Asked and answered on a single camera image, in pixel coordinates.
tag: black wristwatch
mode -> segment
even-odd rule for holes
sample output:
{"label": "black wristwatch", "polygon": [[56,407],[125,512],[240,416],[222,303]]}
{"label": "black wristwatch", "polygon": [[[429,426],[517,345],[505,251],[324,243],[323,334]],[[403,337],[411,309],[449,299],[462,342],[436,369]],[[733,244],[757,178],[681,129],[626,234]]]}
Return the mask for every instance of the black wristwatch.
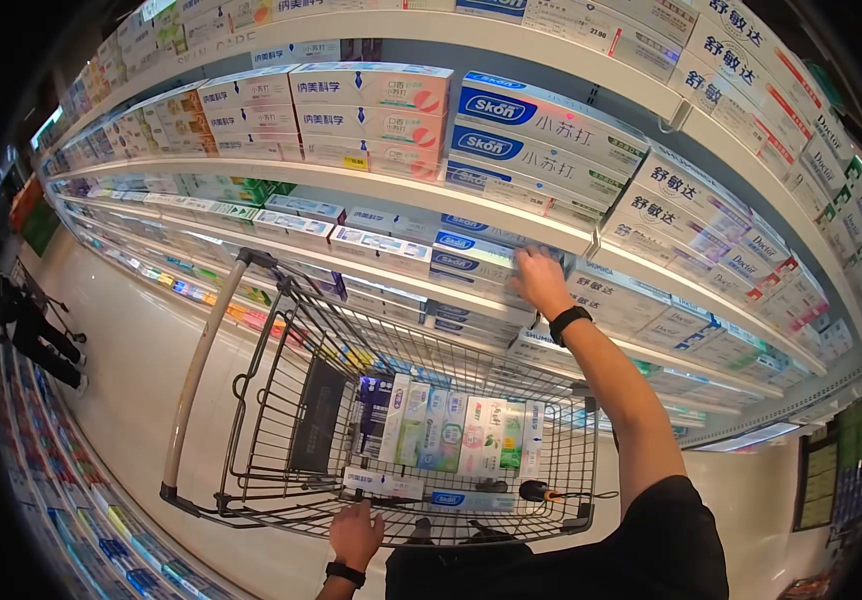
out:
{"label": "black wristwatch", "polygon": [[551,338],[558,346],[566,348],[564,345],[564,338],[562,336],[564,328],[577,319],[588,319],[592,323],[594,322],[594,319],[591,318],[591,315],[586,310],[584,310],[583,306],[571,306],[551,321]]}
{"label": "black wristwatch", "polygon": [[343,562],[329,562],[324,572],[327,573],[328,577],[331,575],[343,577],[347,581],[352,582],[358,590],[365,586],[365,574],[359,570],[352,569]]}

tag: shiny floor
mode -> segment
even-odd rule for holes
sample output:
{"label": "shiny floor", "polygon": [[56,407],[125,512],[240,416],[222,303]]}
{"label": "shiny floor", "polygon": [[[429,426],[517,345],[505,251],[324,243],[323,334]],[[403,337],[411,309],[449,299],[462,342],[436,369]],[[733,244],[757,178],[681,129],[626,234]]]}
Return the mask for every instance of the shiny floor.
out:
{"label": "shiny floor", "polygon": [[[44,260],[27,246],[21,257],[42,287],[70,307],[73,328],[88,335],[85,371],[91,385],[71,408],[119,482],[180,544],[241,588],[269,599],[315,597],[330,560],[326,540],[268,528],[229,529],[185,514],[158,497],[176,399],[202,329],[201,313],[174,294],[110,266],[77,245],[64,229]],[[253,339],[225,324],[201,379],[178,481],[181,495],[201,505],[213,506],[219,488],[237,403],[231,380],[246,369]],[[603,440],[598,452],[598,491],[616,490],[614,446]],[[817,570],[826,530],[789,533],[795,443],[757,454],[686,452],[685,462],[717,520],[731,598],[774,598],[793,579]],[[601,540],[618,519],[616,499],[598,500],[590,531],[537,542],[533,549]],[[357,598],[384,597],[387,555],[382,550],[372,561]],[[593,579],[588,585],[593,586]]]}

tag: person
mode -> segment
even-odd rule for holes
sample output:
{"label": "person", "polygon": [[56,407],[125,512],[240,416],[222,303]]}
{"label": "person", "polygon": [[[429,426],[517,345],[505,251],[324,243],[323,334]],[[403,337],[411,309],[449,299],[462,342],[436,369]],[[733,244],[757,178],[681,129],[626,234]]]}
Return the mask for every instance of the person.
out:
{"label": "person", "polygon": [[[87,375],[77,367],[87,362],[84,355],[48,322],[44,312],[34,302],[26,286],[16,285],[0,272],[0,338],[8,337],[21,354],[27,356],[59,381],[63,381],[83,396],[87,389]],[[53,349],[41,343],[44,338]]]}
{"label": "person", "polygon": [[[516,253],[512,284],[554,329],[574,306],[560,265],[547,249]],[[604,540],[532,554],[523,544],[467,549],[397,548],[387,560],[386,598],[686,598],[728,594],[725,556],[714,517],[684,470],[667,413],[637,368],[588,318],[574,318],[559,336],[581,367],[594,398],[611,421],[618,448],[621,523]],[[429,527],[418,523],[410,542]],[[318,600],[346,600],[384,536],[367,500],[344,508],[331,525],[338,567],[328,567]],[[515,556],[502,548],[518,547]],[[486,561],[485,556],[492,554]]]}

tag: person's leg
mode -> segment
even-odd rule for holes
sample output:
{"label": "person's leg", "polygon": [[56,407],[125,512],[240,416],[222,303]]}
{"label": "person's leg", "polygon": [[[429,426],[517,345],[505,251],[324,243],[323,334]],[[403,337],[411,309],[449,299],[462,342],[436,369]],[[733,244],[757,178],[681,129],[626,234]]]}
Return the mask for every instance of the person's leg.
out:
{"label": "person's leg", "polygon": [[33,320],[28,323],[23,318],[18,319],[17,327],[14,330],[14,347],[19,353],[37,363],[41,369],[77,389],[80,386],[80,372],[74,365],[57,356],[50,348],[41,343],[38,339],[39,329],[34,325]]}

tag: black pants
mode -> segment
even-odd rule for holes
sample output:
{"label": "black pants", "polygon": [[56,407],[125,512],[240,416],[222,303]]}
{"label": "black pants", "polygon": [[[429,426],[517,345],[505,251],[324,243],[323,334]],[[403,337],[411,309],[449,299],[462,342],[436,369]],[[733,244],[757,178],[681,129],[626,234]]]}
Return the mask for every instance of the black pants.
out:
{"label": "black pants", "polygon": [[[53,350],[41,343],[41,338],[53,344],[57,351],[67,358],[54,354]],[[48,322],[44,313],[36,305],[29,302],[22,308],[21,316],[17,318],[12,342],[19,353],[27,356],[55,378],[72,388],[80,385],[80,372],[73,364],[80,360],[80,350],[66,335]]]}

